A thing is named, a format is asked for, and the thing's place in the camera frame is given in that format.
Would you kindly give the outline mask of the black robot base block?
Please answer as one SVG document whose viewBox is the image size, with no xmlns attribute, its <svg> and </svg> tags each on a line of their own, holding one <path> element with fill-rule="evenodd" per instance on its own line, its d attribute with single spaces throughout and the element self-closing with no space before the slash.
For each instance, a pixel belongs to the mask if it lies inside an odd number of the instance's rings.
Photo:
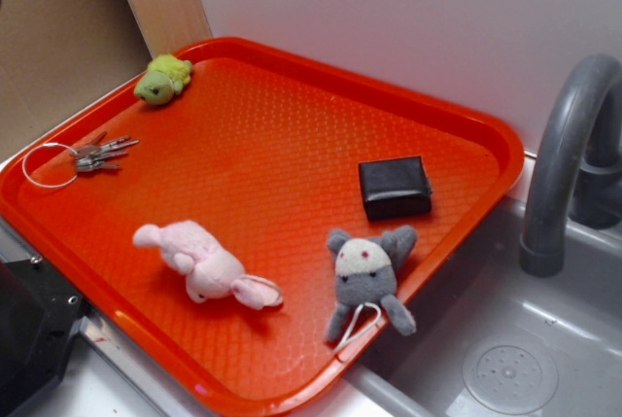
<svg viewBox="0 0 622 417">
<path fill-rule="evenodd" d="M 63 380 L 86 300 L 49 261 L 1 264 L 1 414 L 15 416 Z"/>
</svg>

